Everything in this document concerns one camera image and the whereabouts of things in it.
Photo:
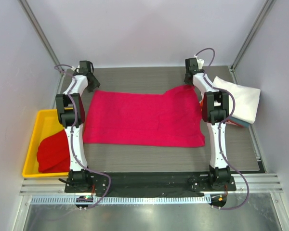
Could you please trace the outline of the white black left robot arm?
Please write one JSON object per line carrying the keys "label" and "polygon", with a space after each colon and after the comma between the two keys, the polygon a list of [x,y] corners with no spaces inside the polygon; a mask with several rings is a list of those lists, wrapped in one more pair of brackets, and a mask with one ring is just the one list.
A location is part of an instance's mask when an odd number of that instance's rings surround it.
{"label": "white black left robot arm", "polygon": [[64,74],[71,77],[71,83],[63,93],[56,95],[55,101],[58,121],[68,141],[70,163],[67,179],[60,181],[66,184],[66,193],[87,193],[93,188],[93,181],[84,154],[83,127],[86,113],[81,96],[84,90],[93,91],[100,87],[100,82],[88,71],[78,73],[68,69]]}

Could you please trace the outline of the pink t-shirt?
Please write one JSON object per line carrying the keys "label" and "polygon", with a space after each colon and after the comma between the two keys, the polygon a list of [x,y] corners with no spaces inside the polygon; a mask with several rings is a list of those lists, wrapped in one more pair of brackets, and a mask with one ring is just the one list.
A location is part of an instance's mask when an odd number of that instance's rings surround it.
{"label": "pink t-shirt", "polygon": [[98,90],[84,126],[84,143],[157,147],[205,146],[195,88],[181,85],[163,94]]}

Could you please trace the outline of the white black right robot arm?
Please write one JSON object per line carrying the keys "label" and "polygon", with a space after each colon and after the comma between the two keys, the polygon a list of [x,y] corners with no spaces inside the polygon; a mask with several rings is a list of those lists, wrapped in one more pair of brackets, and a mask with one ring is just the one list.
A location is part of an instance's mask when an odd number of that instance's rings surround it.
{"label": "white black right robot arm", "polygon": [[207,124],[211,149],[208,186],[221,190],[231,179],[225,140],[229,93],[215,86],[205,71],[197,68],[186,69],[184,82],[197,87],[202,95],[202,120]]}

